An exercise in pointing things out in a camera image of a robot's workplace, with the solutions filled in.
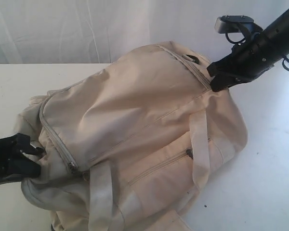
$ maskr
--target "zipper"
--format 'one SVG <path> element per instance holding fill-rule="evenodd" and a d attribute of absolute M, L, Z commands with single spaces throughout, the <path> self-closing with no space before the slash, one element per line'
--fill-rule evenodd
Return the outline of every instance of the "zipper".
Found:
<path fill-rule="evenodd" d="M 187 67 L 187 69 L 196 77 L 196 79 L 199 80 L 199 82 L 207 89 L 210 90 L 210 81 L 203 75 L 203 73 L 201 71 L 199 71 L 193 64 L 190 64 L 189 62 L 187 62 L 186 59 L 184 59 L 183 57 L 180 57 L 179 55 L 177 55 L 176 53 L 168 50 L 167 48 L 158 45 L 160 48 L 162 48 L 164 51 L 168 52 L 169 54 L 171 54 L 174 58 L 176 58 L 178 61 L 180 61 L 185 67 Z"/>
<path fill-rule="evenodd" d="M 184 150 L 178 154 L 176 154 L 175 156 L 173 156 L 172 158 L 166 160 L 166 161 L 163 161 L 149 169 L 147 169 L 146 171 L 144 171 L 142 174 L 138 175 L 137 177 L 133 178 L 131 181 L 128 182 L 128 184 L 130 186 L 132 186 L 133 184 L 135 184 L 137 181 L 141 180 L 142 178 L 150 175 L 151 173 L 161 169 L 162 167 L 165 167 L 167 165 L 170 165 L 178 160 L 180 160 L 181 158 L 184 158 L 186 156 L 189 156 L 191 157 L 192 156 L 192 149 L 187 149 L 187 150 Z"/>
<path fill-rule="evenodd" d="M 45 107 L 45 104 L 48 102 L 48 100 L 44 101 L 43 104 L 41 105 L 40 111 L 39 111 L 39 119 L 43 125 L 43 127 L 46 130 L 46 133 L 48 134 L 50 140 L 53 142 L 55 145 L 56 149 L 58 150 L 58 153 L 60 157 L 63 159 L 66 167 L 69 169 L 71 174 L 77 174 L 79 171 L 79 167 L 73 158 L 72 154 L 69 152 L 69 150 L 66 148 L 66 146 L 63 144 L 61 139 L 58 137 L 58 135 L 55 133 L 55 131 L 49 126 L 47 123 L 46 119 L 44 118 L 43 115 L 43 110 Z"/>

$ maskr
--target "bag handle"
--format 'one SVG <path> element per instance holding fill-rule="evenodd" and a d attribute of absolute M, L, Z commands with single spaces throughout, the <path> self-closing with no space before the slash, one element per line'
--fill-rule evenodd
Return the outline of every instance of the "bag handle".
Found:
<path fill-rule="evenodd" d="M 108 231 L 112 219 L 113 194 L 110 162 L 90 168 L 89 228 Z"/>
<path fill-rule="evenodd" d="M 189 118 L 189 131 L 193 148 L 193 181 L 201 190 L 210 174 L 208 124 L 206 110 L 192 114 Z"/>

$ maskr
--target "bag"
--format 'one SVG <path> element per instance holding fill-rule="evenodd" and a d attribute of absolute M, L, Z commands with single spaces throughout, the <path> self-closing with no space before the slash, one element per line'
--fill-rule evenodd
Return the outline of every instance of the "bag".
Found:
<path fill-rule="evenodd" d="M 148 45 L 31 99 L 15 132 L 45 154 L 41 176 L 22 182 L 26 199 L 51 211 L 56 231 L 190 230 L 180 216 L 247 142 L 208 65 L 174 42 Z"/>

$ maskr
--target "white curtain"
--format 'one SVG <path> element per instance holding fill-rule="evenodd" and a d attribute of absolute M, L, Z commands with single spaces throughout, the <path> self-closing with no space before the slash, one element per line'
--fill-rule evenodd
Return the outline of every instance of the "white curtain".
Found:
<path fill-rule="evenodd" d="M 267 27 L 289 0 L 0 0 L 0 64 L 110 63 L 175 40 L 216 61 L 230 52 L 218 16 Z"/>

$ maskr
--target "white table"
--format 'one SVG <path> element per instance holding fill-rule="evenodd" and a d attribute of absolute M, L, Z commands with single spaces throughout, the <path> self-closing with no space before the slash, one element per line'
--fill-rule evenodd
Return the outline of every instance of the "white table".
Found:
<path fill-rule="evenodd" d="M 0 138 L 28 99 L 77 82 L 107 64 L 0 65 Z M 280 65 L 231 89 L 249 130 L 244 151 L 211 176 L 184 217 L 196 231 L 289 231 L 289 73 Z M 48 231 L 44 210 L 19 183 L 0 186 L 0 231 Z"/>

